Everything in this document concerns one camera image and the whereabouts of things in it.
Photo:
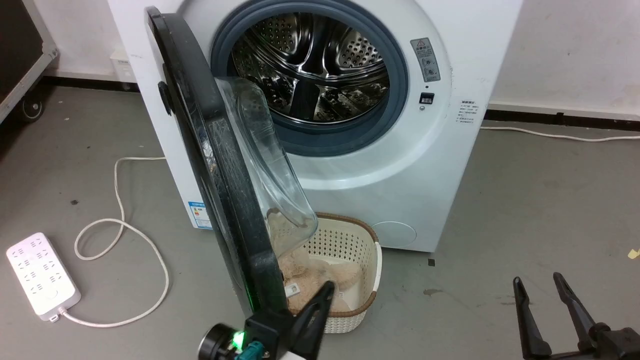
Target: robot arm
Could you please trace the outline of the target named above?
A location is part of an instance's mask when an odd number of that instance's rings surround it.
[[[326,282],[297,316],[289,311],[258,311],[239,332],[219,323],[205,335],[199,360],[316,360],[329,317],[335,285]]]
[[[640,359],[638,333],[630,327],[612,331],[603,322],[595,323],[562,274],[554,273],[554,282],[560,299],[569,309],[573,327],[578,336],[578,351],[552,354],[551,347],[542,339],[529,309],[529,296],[522,280],[516,277],[513,279],[513,293],[516,299],[520,344],[524,359]]]

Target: green led light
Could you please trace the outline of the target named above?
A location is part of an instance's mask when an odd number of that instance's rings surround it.
[[[231,344],[236,347],[236,349],[242,349],[242,342],[244,341],[244,333],[237,332],[234,334],[234,339],[231,340]]]

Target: white wall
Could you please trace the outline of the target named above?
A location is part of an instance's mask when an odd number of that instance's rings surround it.
[[[115,80],[105,0],[36,0],[55,74]],[[640,0],[525,0],[490,108],[640,120]]]
[[[525,1],[490,108],[640,120],[640,1]]]
[[[35,0],[60,56],[47,73],[116,80],[109,57],[122,47],[106,0]]]

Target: warning label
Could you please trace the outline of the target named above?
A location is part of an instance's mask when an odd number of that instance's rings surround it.
[[[456,122],[460,124],[473,124],[479,112],[480,106],[478,106],[475,101],[461,100],[458,114],[456,115]]]
[[[213,229],[211,227],[211,221],[207,214],[207,208],[204,207],[202,202],[189,201],[189,207],[191,208],[191,214],[196,220],[196,225],[201,229]]]
[[[411,40],[411,47],[413,48],[416,57],[418,57],[424,82],[428,83],[430,81],[440,80],[438,62],[436,61],[436,55],[433,53],[433,48],[431,47],[429,38]]]

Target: stainless steel drum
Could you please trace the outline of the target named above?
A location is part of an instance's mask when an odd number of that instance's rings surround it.
[[[271,111],[307,125],[353,120],[384,98],[389,79],[374,44],[328,17],[287,13],[265,19],[232,50],[238,75],[258,84]]]

